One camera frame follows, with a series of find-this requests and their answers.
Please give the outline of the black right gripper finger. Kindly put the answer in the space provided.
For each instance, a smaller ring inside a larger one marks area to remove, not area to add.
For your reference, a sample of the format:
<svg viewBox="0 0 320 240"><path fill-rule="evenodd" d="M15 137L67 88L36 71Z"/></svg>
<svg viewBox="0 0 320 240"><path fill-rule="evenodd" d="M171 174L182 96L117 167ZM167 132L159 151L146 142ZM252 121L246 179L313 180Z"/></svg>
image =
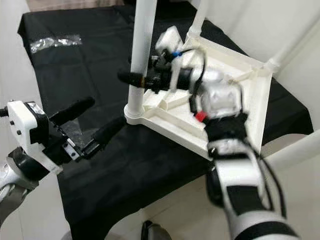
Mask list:
<svg viewBox="0 0 320 240"><path fill-rule="evenodd" d="M126 83L130 86L137 87L140 89L147 89L153 92L159 91L159 82L154 77L147 77L142 73L133 71L119 71L118 79L122 83Z"/></svg>

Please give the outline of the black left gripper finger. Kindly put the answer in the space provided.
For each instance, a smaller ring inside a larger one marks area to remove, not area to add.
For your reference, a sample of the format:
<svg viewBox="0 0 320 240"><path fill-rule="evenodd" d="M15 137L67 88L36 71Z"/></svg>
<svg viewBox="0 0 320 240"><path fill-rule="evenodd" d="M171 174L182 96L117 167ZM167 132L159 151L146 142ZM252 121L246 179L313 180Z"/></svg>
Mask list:
<svg viewBox="0 0 320 240"><path fill-rule="evenodd" d="M91 139L85 146L85 158L93 158L98 152L102 151L126 124L126 117L119 116L101 126L91 135Z"/></svg>
<svg viewBox="0 0 320 240"><path fill-rule="evenodd" d="M62 126L67 122L77 119L84 112L89 110L95 104L95 99L87 96L78 101L75 101L68 107L58 110L50 117L50 121L57 126Z"/></svg>

